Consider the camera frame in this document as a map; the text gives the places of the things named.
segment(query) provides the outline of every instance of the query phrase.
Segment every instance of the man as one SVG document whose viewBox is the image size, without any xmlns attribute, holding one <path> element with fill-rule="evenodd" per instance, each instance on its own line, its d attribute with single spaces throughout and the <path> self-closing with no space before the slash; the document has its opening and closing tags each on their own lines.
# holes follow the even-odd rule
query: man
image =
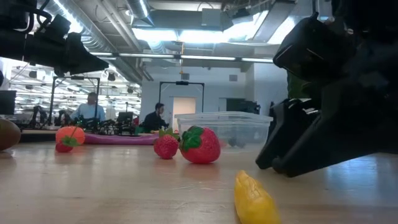
<svg viewBox="0 0 398 224">
<path fill-rule="evenodd" d="M 169 125 L 160 117 L 160 115 L 164 112 L 164 104 L 157 103 L 155 105 L 155 111 L 153 113 L 148 114 L 145 117 L 144 123 L 142 124 L 146 132 L 157 131 L 160 128 L 168 127 Z"/>
<path fill-rule="evenodd" d="M 87 97 L 87 103 L 82 103 L 81 105 L 79 105 L 77 110 L 75 110 L 75 112 L 73 112 L 70 115 L 70 118 L 72 120 L 74 120 L 75 118 L 79 118 L 80 116 L 83 116 L 85 119 L 94 118 L 95 103 L 96 103 L 97 99 L 98 99 L 98 97 L 97 97 L 96 93 L 94 93 L 94 92 L 89 93 L 88 97 Z M 104 108 L 100 105 L 98 105 L 98 107 L 97 107 L 97 116 L 96 117 L 99 119 L 99 121 L 105 120 Z"/>
</svg>

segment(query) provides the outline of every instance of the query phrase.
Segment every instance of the desk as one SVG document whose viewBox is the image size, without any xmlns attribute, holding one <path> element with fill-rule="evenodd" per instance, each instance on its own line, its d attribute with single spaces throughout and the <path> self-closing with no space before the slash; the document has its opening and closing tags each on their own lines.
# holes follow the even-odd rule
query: desk
<svg viewBox="0 0 398 224">
<path fill-rule="evenodd" d="M 1 223 L 236 224 L 234 176 L 259 179 L 284 224 L 397 223 L 398 157 L 376 154 L 289 179 L 259 170 L 256 153 L 224 153 L 211 165 L 151 146 L 19 144 L 0 154 Z"/>
</svg>

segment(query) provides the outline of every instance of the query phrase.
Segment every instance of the plastic bin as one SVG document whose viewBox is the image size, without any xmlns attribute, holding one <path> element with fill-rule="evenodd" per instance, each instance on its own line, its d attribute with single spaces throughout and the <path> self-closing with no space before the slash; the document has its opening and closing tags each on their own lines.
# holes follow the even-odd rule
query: plastic bin
<svg viewBox="0 0 398 224">
<path fill-rule="evenodd" d="M 212 129 L 220 140 L 221 148 L 228 151 L 259 151 L 268 137 L 273 118 L 245 112 L 215 112 L 177 114 L 180 135 L 191 126 Z"/>
</svg>

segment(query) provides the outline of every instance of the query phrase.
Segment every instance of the brown object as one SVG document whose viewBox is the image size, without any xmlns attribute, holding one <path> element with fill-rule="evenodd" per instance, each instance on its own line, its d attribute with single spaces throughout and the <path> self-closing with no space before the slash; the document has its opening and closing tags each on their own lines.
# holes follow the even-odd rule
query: brown object
<svg viewBox="0 0 398 224">
<path fill-rule="evenodd" d="M 245 170 L 272 196 L 283 224 L 397 224 L 398 156 L 373 154 L 286 178 L 260 170 L 258 152 L 221 153 L 196 165 L 152 146 L 18 144 L 0 160 L 3 224 L 238 224 L 236 173 Z"/>
<path fill-rule="evenodd" d="M 0 119 L 0 151 L 6 150 L 19 143 L 21 131 L 13 122 Z"/>
</svg>

